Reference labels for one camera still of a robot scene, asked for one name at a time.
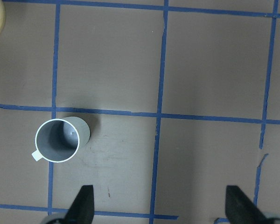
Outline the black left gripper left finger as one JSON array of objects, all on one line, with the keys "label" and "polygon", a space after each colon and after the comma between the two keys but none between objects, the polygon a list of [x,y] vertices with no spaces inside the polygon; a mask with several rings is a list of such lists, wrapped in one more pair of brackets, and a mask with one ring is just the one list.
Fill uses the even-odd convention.
[{"label": "black left gripper left finger", "polygon": [[91,224],[94,219],[94,189],[83,185],[66,213],[64,224]]}]

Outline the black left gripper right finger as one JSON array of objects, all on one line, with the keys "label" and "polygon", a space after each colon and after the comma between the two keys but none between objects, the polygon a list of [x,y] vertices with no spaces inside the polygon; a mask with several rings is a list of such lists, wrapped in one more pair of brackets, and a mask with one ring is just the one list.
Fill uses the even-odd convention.
[{"label": "black left gripper right finger", "polygon": [[225,214],[231,224],[268,224],[264,214],[236,185],[226,186]]}]

